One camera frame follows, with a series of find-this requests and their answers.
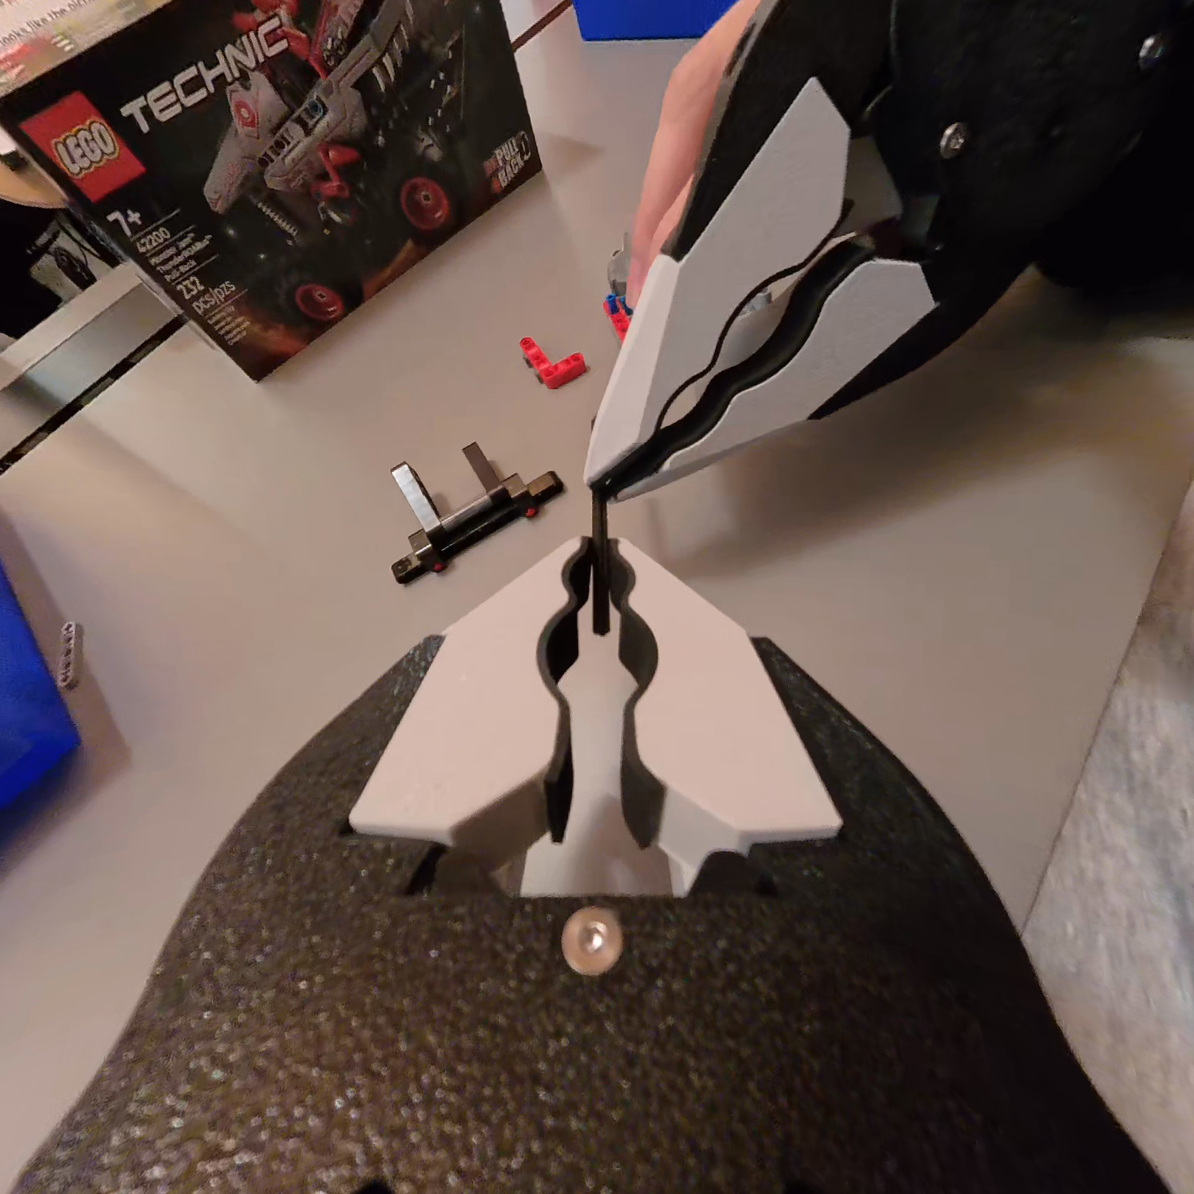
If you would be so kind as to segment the person's right hand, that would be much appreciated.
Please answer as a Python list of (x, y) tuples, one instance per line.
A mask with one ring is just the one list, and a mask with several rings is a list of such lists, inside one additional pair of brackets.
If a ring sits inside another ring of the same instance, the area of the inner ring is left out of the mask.
[(630, 308), (639, 307), (650, 267), (683, 214), (716, 95), (758, 7), (758, 1), (734, 2), (686, 52), (669, 78), (632, 224), (626, 284)]

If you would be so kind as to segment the red angled lego beam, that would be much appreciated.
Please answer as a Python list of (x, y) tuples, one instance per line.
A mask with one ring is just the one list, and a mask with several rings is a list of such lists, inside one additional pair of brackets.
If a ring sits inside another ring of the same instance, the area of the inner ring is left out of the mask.
[(519, 341), (525, 364), (549, 391), (556, 391), (588, 372), (588, 361), (582, 352), (571, 352), (553, 361), (532, 336)]

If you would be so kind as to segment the black lego set box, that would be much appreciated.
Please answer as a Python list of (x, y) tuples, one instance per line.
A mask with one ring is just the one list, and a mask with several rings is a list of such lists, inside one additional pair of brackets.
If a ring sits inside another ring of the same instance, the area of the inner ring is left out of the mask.
[(491, 1), (173, 1), (3, 129), (256, 381), (544, 166)]

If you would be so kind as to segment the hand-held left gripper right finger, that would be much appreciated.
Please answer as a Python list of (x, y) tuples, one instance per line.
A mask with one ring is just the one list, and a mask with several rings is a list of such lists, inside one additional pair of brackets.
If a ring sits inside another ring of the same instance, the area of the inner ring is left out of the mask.
[(686, 897), (714, 855), (825, 841), (842, 828), (751, 635), (627, 540), (610, 544), (623, 710), (622, 813)]

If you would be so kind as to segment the blue plastic bin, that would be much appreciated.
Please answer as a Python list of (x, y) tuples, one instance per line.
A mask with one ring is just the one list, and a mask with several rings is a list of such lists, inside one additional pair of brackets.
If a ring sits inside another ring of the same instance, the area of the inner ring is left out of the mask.
[(9, 813), (80, 746), (80, 732), (2, 572), (2, 811)]
[(573, 1), (586, 41), (694, 39), (735, 1)]

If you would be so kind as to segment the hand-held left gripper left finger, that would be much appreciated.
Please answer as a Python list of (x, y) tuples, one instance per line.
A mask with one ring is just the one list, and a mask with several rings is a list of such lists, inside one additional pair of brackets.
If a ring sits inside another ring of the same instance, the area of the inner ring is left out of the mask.
[(451, 624), (352, 807), (352, 833), (443, 850), (509, 892), (575, 895), (563, 843), (575, 796), (563, 678), (586, 639), (593, 543), (572, 537)]

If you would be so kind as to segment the grey lego assembly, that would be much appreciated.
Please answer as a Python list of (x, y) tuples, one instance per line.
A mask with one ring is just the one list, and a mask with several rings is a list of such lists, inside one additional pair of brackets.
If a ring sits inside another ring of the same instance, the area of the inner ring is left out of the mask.
[(603, 300), (606, 318), (619, 344), (625, 342), (633, 319), (633, 305), (626, 301), (632, 263), (633, 236), (627, 231), (607, 263), (607, 294)]

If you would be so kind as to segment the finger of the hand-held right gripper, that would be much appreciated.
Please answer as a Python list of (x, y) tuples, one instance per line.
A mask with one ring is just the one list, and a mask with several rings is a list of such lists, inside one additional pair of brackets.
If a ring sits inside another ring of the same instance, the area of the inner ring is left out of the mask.
[(605, 499), (663, 487), (809, 420), (936, 307), (922, 263), (841, 243), (791, 288), (768, 339), (716, 369), (670, 425), (669, 398), (649, 396), (626, 346), (605, 395)]
[[(691, 192), (677, 240), (654, 260), (633, 309), (626, 346), (656, 402), (669, 398), (663, 425), (698, 400), (718, 368), (744, 361), (771, 335), (791, 288), (831, 248), (861, 240), (848, 199), (849, 125), (821, 79), (809, 78), (710, 216), (697, 200), (713, 193), (710, 156)], [(605, 396), (592, 426), (586, 481), (605, 489)]]

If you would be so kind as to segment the black lego assembly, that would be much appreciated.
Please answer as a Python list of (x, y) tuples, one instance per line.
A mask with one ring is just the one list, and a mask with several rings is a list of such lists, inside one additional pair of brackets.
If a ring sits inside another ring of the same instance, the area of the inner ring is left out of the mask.
[(410, 551), (393, 564), (394, 580), (410, 585), (428, 574), (441, 574), (465, 550), (521, 518), (538, 517), (542, 507), (565, 491), (556, 470), (546, 470), (529, 481), (512, 472), (501, 476), (478, 442), (465, 454), (482, 493), (455, 511), (443, 514), (421, 476), (407, 462), (391, 470), (400, 493), (420, 527), (410, 534)]

